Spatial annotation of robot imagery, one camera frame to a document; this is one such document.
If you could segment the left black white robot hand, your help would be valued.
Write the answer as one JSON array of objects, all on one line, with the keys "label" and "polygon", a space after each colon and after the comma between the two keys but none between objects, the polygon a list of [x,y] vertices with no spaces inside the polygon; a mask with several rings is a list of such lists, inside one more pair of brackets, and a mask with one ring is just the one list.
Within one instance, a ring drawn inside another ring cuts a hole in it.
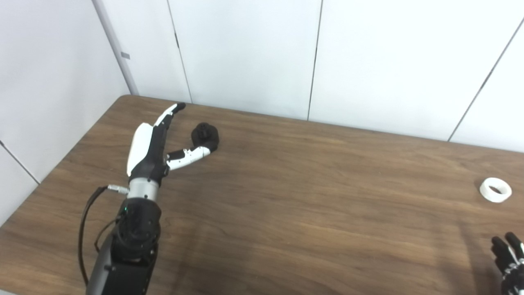
[{"label": "left black white robot hand", "polygon": [[218,129],[208,123],[200,123],[191,132],[192,147],[165,153],[165,142],[172,119],[185,107],[185,103],[175,103],[153,125],[142,123],[137,127],[127,160],[126,172],[130,182],[145,179],[161,186],[163,178],[171,170],[189,166],[217,150]]}]

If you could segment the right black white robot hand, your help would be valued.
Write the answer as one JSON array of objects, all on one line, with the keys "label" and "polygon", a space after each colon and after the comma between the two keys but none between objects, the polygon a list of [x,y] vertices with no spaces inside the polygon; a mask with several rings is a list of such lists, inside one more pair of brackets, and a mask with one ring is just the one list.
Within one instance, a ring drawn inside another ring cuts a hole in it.
[{"label": "right black white robot hand", "polygon": [[512,232],[504,235],[505,241],[494,236],[491,251],[495,265],[501,272],[501,294],[522,295],[524,293],[524,245]]}]

